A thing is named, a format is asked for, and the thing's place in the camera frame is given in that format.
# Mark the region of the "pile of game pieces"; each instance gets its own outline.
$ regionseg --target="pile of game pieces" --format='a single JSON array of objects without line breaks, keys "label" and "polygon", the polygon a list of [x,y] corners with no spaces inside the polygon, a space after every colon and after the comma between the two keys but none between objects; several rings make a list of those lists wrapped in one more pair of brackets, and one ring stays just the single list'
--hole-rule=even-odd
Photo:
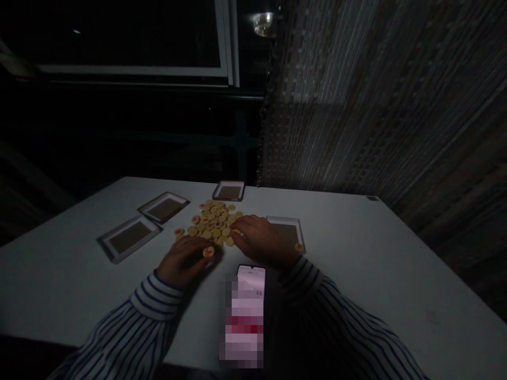
[{"label": "pile of game pieces", "polygon": [[225,243],[227,246],[234,246],[230,233],[230,225],[236,221],[237,218],[243,216],[241,211],[236,210],[236,206],[226,206],[224,202],[207,200],[205,203],[199,205],[201,215],[195,215],[190,222],[192,225],[187,228],[187,235],[185,229],[179,228],[174,231],[176,241],[184,236],[201,236],[213,242],[213,244],[205,248],[203,251],[204,257],[214,255],[215,249],[213,245],[223,247]]}]

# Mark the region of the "smartphone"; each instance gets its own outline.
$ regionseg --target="smartphone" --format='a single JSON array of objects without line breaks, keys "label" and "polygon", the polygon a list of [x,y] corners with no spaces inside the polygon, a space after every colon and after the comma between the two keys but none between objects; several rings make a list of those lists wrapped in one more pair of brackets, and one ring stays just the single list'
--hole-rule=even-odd
[{"label": "smartphone", "polygon": [[263,368],[266,269],[240,265],[236,276],[230,308],[226,311],[221,366]]}]

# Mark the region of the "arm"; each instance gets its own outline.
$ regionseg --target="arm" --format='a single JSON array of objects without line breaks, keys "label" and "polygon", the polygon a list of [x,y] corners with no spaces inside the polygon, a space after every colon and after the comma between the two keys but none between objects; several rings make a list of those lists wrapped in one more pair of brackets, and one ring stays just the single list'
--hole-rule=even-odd
[{"label": "arm", "polygon": [[181,264],[199,255],[209,241],[187,237],[175,243],[153,271],[123,304],[97,323],[87,341],[49,377],[151,378],[168,350],[167,334],[188,283],[212,258],[202,258],[182,269]]},{"label": "arm", "polygon": [[301,334],[313,357],[353,378],[424,379],[407,347],[386,324],[342,295],[335,283],[287,247],[265,218],[238,219],[235,244],[249,258],[282,273],[280,283],[298,310]]},{"label": "arm", "polygon": [[300,256],[280,283],[321,354],[336,353],[354,378],[424,379],[410,351],[379,318],[342,295],[335,283]]}]

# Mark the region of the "cardboard box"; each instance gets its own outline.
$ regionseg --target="cardboard box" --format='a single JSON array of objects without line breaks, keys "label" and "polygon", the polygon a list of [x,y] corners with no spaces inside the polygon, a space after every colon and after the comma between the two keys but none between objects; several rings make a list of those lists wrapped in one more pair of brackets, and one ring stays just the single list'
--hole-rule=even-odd
[{"label": "cardboard box", "polygon": [[166,192],[145,203],[137,210],[148,219],[164,224],[174,215],[184,209],[190,201],[176,194]]},{"label": "cardboard box", "polygon": [[161,232],[148,218],[136,216],[97,239],[113,264],[118,264]]},{"label": "cardboard box", "polygon": [[303,245],[303,251],[306,253],[306,245],[303,240],[303,232],[301,231],[301,223],[298,218],[287,218],[280,216],[266,216],[280,237],[291,247],[297,243]]},{"label": "cardboard box", "polygon": [[214,201],[241,202],[245,193],[245,181],[220,181],[213,192]]}]

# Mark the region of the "hand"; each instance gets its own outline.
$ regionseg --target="hand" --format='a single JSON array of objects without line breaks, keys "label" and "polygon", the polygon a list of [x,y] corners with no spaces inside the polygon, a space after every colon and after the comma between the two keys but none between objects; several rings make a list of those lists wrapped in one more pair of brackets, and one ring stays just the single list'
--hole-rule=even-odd
[{"label": "hand", "polygon": [[278,236],[266,218],[243,216],[231,224],[231,229],[238,229],[243,233],[241,236],[231,232],[235,245],[246,257],[261,265],[285,272],[299,259],[299,253]]},{"label": "hand", "polygon": [[189,268],[186,268],[183,264],[190,256],[194,254],[198,255],[197,252],[200,252],[202,256],[202,250],[209,247],[211,244],[209,240],[203,239],[202,237],[186,236],[180,239],[173,244],[158,266],[158,278],[168,285],[185,288],[210,261],[213,261],[213,257],[202,257]]}]

